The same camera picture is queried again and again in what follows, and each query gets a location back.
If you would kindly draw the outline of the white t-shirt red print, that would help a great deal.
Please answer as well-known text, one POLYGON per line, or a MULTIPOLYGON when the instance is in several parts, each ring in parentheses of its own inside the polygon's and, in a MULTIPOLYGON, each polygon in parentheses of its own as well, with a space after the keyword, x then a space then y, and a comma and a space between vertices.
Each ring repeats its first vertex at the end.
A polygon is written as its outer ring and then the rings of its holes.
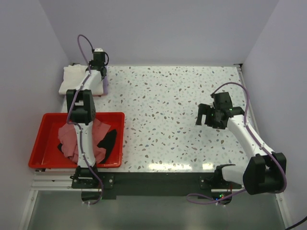
POLYGON ((75 64, 63 68, 63 82, 59 88, 59 94, 65 95, 67 90, 78 89, 79 84, 85 78, 87 66, 75 64))

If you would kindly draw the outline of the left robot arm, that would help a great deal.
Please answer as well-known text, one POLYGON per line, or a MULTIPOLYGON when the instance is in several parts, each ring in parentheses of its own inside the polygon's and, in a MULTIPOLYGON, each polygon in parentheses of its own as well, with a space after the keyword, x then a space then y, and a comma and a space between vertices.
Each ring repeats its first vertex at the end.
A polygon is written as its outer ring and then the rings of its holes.
POLYGON ((96 110, 92 91, 106 76, 108 54, 101 48, 92 50, 93 59, 81 83, 66 92, 67 123, 73 125, 77 135, 78 160, 75 174, 71 177, 72 188, 96 188, 99 176, 93 147, 93 124, 96 110))

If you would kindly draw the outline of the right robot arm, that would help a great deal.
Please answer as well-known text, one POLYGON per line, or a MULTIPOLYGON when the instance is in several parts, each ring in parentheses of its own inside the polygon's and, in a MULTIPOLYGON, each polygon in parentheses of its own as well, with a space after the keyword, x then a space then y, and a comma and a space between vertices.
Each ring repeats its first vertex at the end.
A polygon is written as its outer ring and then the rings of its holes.
POLYGON ((286 157, 276 153, 247 121, 243 108, 234 107, 228 92, 213 93, 212 104, 201 103, 196 124, 227 129, 243 148, 247 165, 224 164, 214 170, 212 184, 225 188, 232 183, 244 186, 250 195, 279 193, 286 188, 286 157))

